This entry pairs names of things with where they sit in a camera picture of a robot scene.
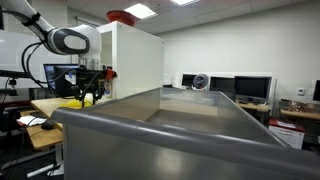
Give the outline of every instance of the yellow object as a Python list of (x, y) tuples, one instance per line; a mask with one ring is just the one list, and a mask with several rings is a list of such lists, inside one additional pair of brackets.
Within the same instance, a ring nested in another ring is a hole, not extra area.
[[(91, 106), (92, 103), (88, 100), (84, 100), (84, 107)], [(60, 104), (60, 107), (82, 107), (82, 102), (76, 99), (73, 99), (67, 103)]]

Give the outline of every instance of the white cabinet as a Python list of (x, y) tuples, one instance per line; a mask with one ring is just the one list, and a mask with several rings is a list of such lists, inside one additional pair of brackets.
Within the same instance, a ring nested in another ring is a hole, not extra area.
[(163, 39), (120, 22), (98, 30), (102, 37), (101, 62), (111, 65), (119, 75), (112, 82), (113, 98), (162, 86)]

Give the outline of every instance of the desk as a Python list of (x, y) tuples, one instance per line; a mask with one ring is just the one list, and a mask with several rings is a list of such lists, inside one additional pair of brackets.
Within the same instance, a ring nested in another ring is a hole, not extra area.
[(253, 103), (242, 104), (242, 103), (239, 103), (238, 101), (236, 101), (236, 104), (243, 109), (253, 109), (253, 110), (261, 112), (260, 122), (262, 124), (264, 122), (264, 114), (266, 112), (269, 112), (269, 107), (264, 106), (264, 105), (255, 105)]
[(293, 116), (293, 117), (301, 117), (301, 118), (307, 118), (317, 121), (318, 128), (320, 123), (320, 114), (319, 113), (308, 113), (308, 112), (295, 112), (295, 111), (288, 111), (281, 109), (281, 114), (286, 116)]
[[(50, 118), (53, 111), (60, 107), (60, 104), (69, 102), (70, 99), (52, 98), (31, 101), (31, 105), (40, 111), (46, 118)], [(62, 131), (62, 124), (57, 123), (57, 128)]]
[[(101, 100), (97, 101), (98, 103), (105, 102), (111, 100), (111, 98), (102, 98)], [(52, 98), (52, 99), (41, 99), (41, 100), (34, 100), (31, 101), (31, 105), (40, 111), (43, 115), (46, 116), (46, 118), (50, 118), (51, 114), (60, 107), (60, 104), (69, 102), (70, 99), (62, 99), (62, 98)], [(62, 124), (57, 123), (57, 128), (50, 130), (48, 132), (42, 132), (46, 134), (36, 134), (32, 136), (32, 134), (43, 131), (40, 126), (35, 127), (29, 127), (28, 134), (31, 137), (32, 144), (34, 145), (34, 148), (37, 147), (48, 147), (51, 145), (55, 145), (55, 152), (56, 152), (56, 161), (57, 165), (60, 165), (60, 168), (58, 170), (54, 170), (48, 173), (50, 176), (54, 175), (60, 175), (64, 173), (64, 167), (63, 167), (63, 160), (62, 160), (62, 140), (63, 140), (63, 134), (62, 134)], [(42, 172), (48, 171), (52, 169), (54, 165), (46, 166), (42, 169), (39, 169), (37, 171), (29, 173), (27, 176), (32, 177), (37, 174), (40, 174)]]

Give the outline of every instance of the black monitor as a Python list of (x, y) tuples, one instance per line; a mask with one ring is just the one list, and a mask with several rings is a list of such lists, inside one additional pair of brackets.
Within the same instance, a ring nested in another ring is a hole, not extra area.
[(78, 68), (77, 64), (44, 64), (44, 72), (46, 75), (46, 80), (48, 82), (48, 88), (53, 90), (57, 95), (66, 97), (79, 94), (79, 90), (70, 89), (72, 85), (76, 83), (75, 75), (76, 71), (72, 70), (65, 73), (64, 76), (56, 80), (55, 82), (50, 82), (68, 69)]
[[(78, 68), (78, 65), (77, 64), (43, 64), (44, 73), (45, 73), (47, 82), (55, 78), (54, 67), (72, 69), (72, 68)], [(55, 82), (48, 83), (48, 88), (50, 90), (55, 90)]]
[(267, 100), (271, 77), (235, 76), (237, 97)]
[(313, 100), (320, 101), (320, 80), (317, 80), (316, 87), (314, 88)]
[(210, 91), (214, 91), (216, 89), (234, 89), (234, 78), (211, 77)]
[(182, 85), (191, 87), (193, 84), (194, 77), (196, 77), (196, 75), (194, 75), (194, 74), (183, 74)]

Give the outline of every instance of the white robotic arm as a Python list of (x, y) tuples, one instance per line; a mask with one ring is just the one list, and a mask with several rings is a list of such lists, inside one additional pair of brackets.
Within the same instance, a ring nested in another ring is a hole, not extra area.
[(82, 93), (75, 96), (76, 99), (84, 102), (86, 93), (92, 93), (94, 104), (102, 97), (104, 81), (117, 75), (112, 70), (101, 71), (101, 35), (97, 29), (87, 25), (55, 28), (41, 17), (26, 0), (0, 0), (0, 6), (31, 29), (52, 53), (79, 55), (80, 68), (76, 69), (76, 81)]
[(79, 55), (80, 65), (84, 65), (89, 70), (101, 69), (101, 35), (97, 29), (87, 25), (55, 28), (26, 0), (0, 0), (0, 5), (8, 11), (28, 17), (29, 20), (16, 15), (16, 18), (33, 31), (51, 52)]

